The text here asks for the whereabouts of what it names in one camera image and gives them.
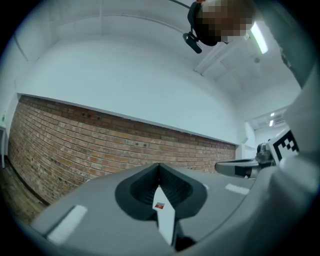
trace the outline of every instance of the table leg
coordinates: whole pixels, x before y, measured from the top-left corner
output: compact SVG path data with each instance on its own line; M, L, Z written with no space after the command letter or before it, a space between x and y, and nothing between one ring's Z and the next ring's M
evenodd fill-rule
M2 131L2 139L1 139L1 162L2 168L5 168L5 138L6 138L6 131Z

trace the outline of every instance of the ceiling light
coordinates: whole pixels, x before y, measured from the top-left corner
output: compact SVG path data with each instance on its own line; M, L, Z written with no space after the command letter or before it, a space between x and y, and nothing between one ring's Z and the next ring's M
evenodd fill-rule
M265 54L268 51L268 47L264 36L262 35L260 28L258 27L257 23L255 22L251 28L251 32L259 45L260 51L262 54Z

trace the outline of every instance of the white tape strip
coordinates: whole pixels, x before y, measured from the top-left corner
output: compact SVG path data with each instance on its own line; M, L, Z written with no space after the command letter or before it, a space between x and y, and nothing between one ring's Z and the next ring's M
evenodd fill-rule
M238 194L242 194L242 195L247 195L250 191L250 189L246 188L246 187L242 187L242 186L236 186L233 185L231 183L229 183L228 185L225 186L226 190L230 190L232 192L238 193Z
M88 209L82 205L76 205L68 215L52 230L47 239L56 245L62 245L75 231Z

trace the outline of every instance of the ceiling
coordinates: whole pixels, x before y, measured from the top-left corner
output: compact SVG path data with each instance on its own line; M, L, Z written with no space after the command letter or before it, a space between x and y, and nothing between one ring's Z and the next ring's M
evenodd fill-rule
M271 116L271 113L268 113L266 115L250 120L249 124L254 130L259 130L259 129L269 127L271 120L273 120L272 127L276 128L276 127L284 126L286 124L285 118L284 118L285 111L286 109L275 111L273 116Z
M201 43L202 53L196 54L182 38L190 29L188 9L169 0L51 0L43 10L54 42L105 35L149 42L185 58L232 98L292 79L263 21L257 24L269 49L265 54L250 31L246 39L229 38L229 44Z

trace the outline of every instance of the gray table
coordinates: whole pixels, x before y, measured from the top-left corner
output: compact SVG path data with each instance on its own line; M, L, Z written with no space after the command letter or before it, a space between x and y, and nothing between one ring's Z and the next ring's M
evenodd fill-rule
M5 143L6 143L6 124L0 121L0 131L2 131L2 138L1 138L1 162L2 168L5 168Z

